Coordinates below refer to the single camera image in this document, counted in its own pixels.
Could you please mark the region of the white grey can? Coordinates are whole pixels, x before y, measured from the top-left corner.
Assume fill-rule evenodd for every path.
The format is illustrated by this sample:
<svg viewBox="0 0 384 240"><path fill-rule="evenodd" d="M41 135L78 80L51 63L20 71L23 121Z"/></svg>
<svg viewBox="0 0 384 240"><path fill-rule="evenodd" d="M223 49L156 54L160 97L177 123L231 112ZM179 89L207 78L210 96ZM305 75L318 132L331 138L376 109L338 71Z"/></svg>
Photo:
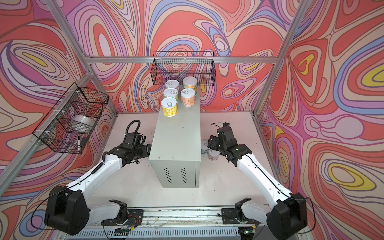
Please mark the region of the white grey can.
<svg viewBox="0 0 384 240"><path fill-rule="evenodd" d="M208 158L210 161L217 161L220 156L219 151L208 149Z"/></svg>

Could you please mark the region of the yellow can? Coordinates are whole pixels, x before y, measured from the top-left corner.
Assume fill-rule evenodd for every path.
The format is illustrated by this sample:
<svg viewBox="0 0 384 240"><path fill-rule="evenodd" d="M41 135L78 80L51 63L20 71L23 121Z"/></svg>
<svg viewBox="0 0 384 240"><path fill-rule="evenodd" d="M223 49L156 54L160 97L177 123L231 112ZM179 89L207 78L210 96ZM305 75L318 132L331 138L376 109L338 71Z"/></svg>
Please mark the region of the yellow can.
<svg viewBox="0 0 384 240"><path fill-rule="evenodd" d="M177 100L174 98L164 98L161 102L163 113L166 117L174 117L178 112Z"/></svg>

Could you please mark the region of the orange red labelled can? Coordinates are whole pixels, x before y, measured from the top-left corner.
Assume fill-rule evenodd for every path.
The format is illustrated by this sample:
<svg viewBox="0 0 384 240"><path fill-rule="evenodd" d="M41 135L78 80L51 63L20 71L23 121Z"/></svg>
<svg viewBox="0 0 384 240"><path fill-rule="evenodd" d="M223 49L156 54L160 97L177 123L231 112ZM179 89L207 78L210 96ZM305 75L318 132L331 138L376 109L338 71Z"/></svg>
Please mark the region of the orange red labelled can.
<svg viewBox="0 0 384 240"><path fill-rule="evenodd" d="M181 91L182 104L185 107L192 107L195 104L196 92L193 89L183 89Z"/></svg>

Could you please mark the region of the green labelled can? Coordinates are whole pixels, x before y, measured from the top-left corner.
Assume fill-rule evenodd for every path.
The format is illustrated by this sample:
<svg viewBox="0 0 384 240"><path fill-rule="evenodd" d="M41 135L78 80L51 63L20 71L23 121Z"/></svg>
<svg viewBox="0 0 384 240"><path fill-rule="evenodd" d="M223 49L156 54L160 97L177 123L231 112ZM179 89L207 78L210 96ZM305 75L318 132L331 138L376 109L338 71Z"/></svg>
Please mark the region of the green labelled can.
<svg viewBox="0 0 384 240"><path fill-rule="evenodd" d="M175 88L166 88L163 92L164 98L173 98L176 101L179 100L179 91Z"/></svg>

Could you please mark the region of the orange green lidded can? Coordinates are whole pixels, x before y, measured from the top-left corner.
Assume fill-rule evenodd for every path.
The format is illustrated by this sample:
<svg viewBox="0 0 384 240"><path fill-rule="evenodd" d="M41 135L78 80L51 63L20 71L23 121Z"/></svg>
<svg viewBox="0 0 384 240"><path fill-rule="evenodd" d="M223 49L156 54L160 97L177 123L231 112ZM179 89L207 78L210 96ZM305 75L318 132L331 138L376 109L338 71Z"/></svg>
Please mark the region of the orange green lidded can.
<svg viewBox="0 0 384 240"><path fill-rule="evenodd" d="M183 86L185 89L193 89L194 91L196 91L197 83L197 78L193 76L188 76L183 79Z"/></svg>

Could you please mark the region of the pink labelled can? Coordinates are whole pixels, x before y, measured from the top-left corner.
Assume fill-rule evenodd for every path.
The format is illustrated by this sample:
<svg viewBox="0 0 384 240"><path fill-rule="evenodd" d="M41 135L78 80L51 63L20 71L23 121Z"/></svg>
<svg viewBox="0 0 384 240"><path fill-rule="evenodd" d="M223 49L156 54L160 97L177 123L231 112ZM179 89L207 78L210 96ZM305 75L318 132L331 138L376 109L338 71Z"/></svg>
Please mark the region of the pink labelled can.
<svg viewBox="0 0 384 240"><path fill-rule="evenodd" d="M166 87L167 89L173 88L173 89L177 89L177 90L179 90L180 83L179 83L179 81L177 81L177 80L168 80L168 81L166 81L166 83L165 83L165 87Z"/></svg>

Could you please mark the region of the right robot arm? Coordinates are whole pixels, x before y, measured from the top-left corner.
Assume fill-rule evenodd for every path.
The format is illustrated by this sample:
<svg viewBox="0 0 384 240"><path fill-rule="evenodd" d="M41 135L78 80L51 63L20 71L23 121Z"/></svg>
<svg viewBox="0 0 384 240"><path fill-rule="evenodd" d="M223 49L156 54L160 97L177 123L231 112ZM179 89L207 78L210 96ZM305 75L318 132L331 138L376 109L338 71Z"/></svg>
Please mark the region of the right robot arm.
<svg viewBox="0 0 384 240"><path fill-rule="evenodd" d="M287 240L308 225L307 199L281 185L257 160L250 148L238 144L229 123L210 136L208 148L218 151L229 163L245 173L261 191L267 205L245 198L235 204L242 222L255 220L267 226L278 240Z"/></svg>

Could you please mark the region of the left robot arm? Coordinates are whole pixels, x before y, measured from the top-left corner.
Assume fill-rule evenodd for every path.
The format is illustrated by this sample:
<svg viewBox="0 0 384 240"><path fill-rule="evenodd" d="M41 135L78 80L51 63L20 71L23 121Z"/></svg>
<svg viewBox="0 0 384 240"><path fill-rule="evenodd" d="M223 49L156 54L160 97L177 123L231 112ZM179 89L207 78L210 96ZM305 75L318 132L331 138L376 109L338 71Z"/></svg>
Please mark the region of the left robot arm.
<svg viewBox="0 0 384 240"><path fill-rule="evenodd" d="M131 217L126 203L109 200L105 204L91 206L88 200L117 171L149 157L152 146L145 141L146 136L138 129L133 132L126 129L123 142L104 152L98 165L68 185L54 187L47 198L44 224L71 236L98 222L125 225Z"/></svg>

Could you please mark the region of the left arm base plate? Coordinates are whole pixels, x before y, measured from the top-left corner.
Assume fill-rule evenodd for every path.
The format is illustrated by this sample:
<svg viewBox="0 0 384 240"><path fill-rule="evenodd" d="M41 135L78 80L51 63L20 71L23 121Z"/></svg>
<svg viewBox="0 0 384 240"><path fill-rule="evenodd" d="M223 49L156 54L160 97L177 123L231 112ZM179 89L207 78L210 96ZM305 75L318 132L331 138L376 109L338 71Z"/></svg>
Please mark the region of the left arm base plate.
<svg viewBox="0 0 384 240"><path fill-rule="evenodd" d="M103 220L102 226L128 226L137 227L142 224L144 210L143 209L128 209L126 213L119 214L115 219Z"/></svg>

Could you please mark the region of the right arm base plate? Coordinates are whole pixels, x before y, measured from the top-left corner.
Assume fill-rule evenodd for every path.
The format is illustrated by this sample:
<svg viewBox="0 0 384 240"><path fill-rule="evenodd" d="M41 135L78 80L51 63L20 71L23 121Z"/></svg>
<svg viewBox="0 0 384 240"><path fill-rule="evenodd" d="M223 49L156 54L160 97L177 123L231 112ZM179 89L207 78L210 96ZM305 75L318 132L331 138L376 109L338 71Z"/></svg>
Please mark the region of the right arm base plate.
<svg viewBox="0 0 384 240"><path fill-rule="evenodd" d="M225 225L247 224L250 221L236 208L222 208L219 216Z"/></svg>

